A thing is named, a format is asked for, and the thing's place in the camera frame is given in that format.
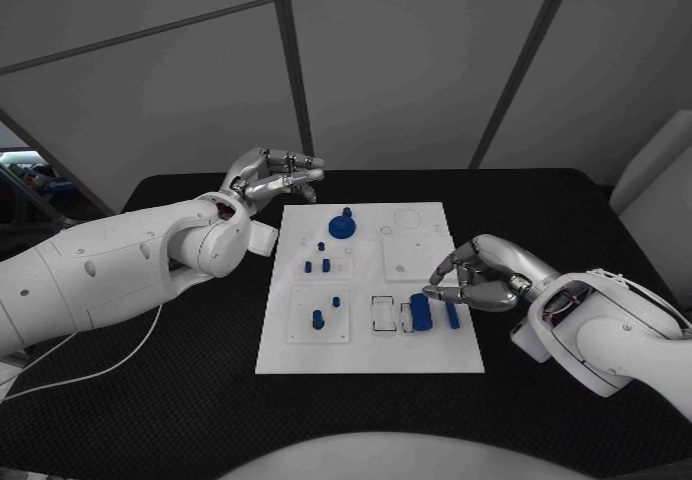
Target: black tablecloth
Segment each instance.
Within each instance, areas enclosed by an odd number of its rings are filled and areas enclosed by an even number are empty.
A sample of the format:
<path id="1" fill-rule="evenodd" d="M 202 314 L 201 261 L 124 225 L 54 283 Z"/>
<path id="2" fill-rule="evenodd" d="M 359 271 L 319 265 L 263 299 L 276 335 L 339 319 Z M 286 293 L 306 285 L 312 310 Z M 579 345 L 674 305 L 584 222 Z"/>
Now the black tablecloth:
<path id="1" fill-rule="evenodd" d="M 218 189 L 224 174 L 145 180 L 136 210 Z M 328 172 L 323 203 L 445 202 L 456 244 L 505 237 L 560 271 L 603 267 L 672 295 L 600 190 L 576 170 Z M 257 219 L 279 227 L 282 196 Z M 149 343 L 94 380 L 0 404 L 0 464 L 80 479 L 215 478 L 319 436 L 401 431 L 459 437 L 613 476 L 692 457 L 692 426 L 633 382 L 600 398 L 551 360 L 514 346 L 527 308 L 475 311 L 485 375 L 254 375 L 273 259 L 248 254 L 225 279 L 163 307 Z M 93 373 L 132 351 L 155 311 L 80 334 L 12 393 Z"/>

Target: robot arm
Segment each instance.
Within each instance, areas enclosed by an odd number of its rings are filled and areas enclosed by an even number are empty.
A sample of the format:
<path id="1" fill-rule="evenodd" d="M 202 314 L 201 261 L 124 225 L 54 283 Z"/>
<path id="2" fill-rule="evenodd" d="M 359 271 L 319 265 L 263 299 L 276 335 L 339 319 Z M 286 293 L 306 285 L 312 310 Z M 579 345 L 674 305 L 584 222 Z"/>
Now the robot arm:
<path id="1" fill-rule="evenodd" d="M 220 192 L 86 223 L 0 263 L 0 357 L 140 315 L 227 276 L 247 250 L 269 256 L 279 232 L 251 216 L 283 192 L 315 202 L 308 183 L 323 178 L 322 166 L 321 159 L 254 149 Z"/>
<path id="2" fill-rule="evenodd" d="M 460 286 L 439 287 L 453 270 Z M 430 283 L 429 297 L 491 312 L 524 297 L 531 307 L 512 340 L 527 353 L 540 362 L 553 357 L 605 397 L 639 379 L 692 421 L 692 325 L 646 288 L 603 270 L 560 275 L 492 235 L 457 248 Z"/>

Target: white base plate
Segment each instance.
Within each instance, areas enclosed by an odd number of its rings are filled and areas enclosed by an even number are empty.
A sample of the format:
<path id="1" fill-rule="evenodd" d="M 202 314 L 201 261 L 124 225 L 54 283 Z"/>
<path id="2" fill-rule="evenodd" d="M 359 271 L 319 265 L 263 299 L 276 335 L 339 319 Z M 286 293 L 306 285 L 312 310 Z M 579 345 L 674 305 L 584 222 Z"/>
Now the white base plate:
<path id="1" fill-rule="evenodd" d="M 352 209 L 357 233 L 339 240 L 328 225 L 344 207 Z M 459 329 L 434 300 L 433 329 L 404 333 L 401 328 L 401 304 L 421 292 L 453 250 L 442 203 L 287 206 L 256 373 L 483 373 L 466 305 L 456 306 Z M 325 258 L 329 272 L 322 271 Z M 455 285 L 453 276 L 443 285 Z M 342 304 L 334 307 L 338 293 Z M 374 332 L 377 296 L 394 299 L 394 333 Z M 323 313 L 322 330 L 312 326 L 315 310 Z"/>

